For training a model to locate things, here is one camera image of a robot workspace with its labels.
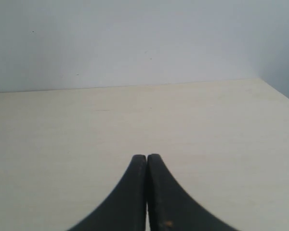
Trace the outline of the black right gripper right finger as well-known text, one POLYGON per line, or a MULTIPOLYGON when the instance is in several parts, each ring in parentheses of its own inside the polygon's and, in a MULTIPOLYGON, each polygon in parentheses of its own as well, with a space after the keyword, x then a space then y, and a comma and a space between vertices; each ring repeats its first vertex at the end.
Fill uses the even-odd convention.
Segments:
POLYGON ((177 182, 158 154, 147 157, 147 205, 152 231, 234 231, 177 182))

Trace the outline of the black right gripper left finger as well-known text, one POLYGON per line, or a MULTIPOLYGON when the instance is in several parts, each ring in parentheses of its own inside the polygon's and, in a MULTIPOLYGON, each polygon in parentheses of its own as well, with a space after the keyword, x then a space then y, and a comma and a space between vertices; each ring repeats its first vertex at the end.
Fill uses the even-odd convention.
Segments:
POLYGON ((146 156, 134 155, 106 199, 71 231, 144 231, 146 156))

